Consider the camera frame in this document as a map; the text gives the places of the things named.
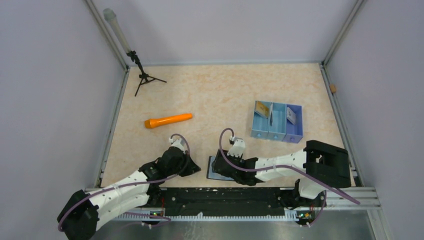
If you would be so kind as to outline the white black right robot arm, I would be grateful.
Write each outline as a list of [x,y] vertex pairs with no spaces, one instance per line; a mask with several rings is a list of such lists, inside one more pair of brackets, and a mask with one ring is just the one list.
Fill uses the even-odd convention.
[[343,191],[352,185],[349,153],[344,148],[308,140],[304,149],[287,155],[243,159],[244,141],[238,138],[231,144],[230,150],[217,150],[210,160],[210,174],[246,186],[297,176],[293,200],[299,206],[307,206],[325,190],[358,204]]

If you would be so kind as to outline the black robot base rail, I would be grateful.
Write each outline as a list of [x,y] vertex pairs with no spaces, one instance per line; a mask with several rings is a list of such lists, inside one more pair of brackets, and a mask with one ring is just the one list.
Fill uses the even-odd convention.
[[283,216],[290,210],[309,212],[325,205],[324,193],[308,199],[298,196],[294,188],[168,187],[152,194],[144,207],[171,217],[265,217]]

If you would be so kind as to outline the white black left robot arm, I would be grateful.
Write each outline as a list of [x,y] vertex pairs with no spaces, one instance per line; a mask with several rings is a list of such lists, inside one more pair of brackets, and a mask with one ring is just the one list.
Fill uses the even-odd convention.
[[154,207],[162,200],[160,185],[200,172],[186,150],[169,147],[161,157],[127,177],[98,190],[78,190],[57,217],[58,231],[69,240],[88,240],[103,225],[136,207]]

